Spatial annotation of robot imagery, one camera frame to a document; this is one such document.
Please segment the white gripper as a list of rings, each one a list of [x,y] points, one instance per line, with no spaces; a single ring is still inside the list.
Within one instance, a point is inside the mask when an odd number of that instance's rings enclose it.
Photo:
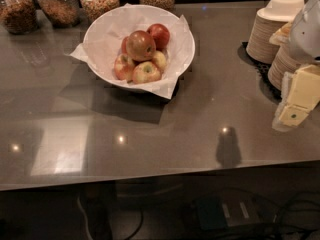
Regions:
[[[295,17],[269,38],[273,45],[289,40],[289,54],[303,65],[282,79],[281,98],[272,128],[286,132],[297,128],[320,102],[320,0],[308,0]]]

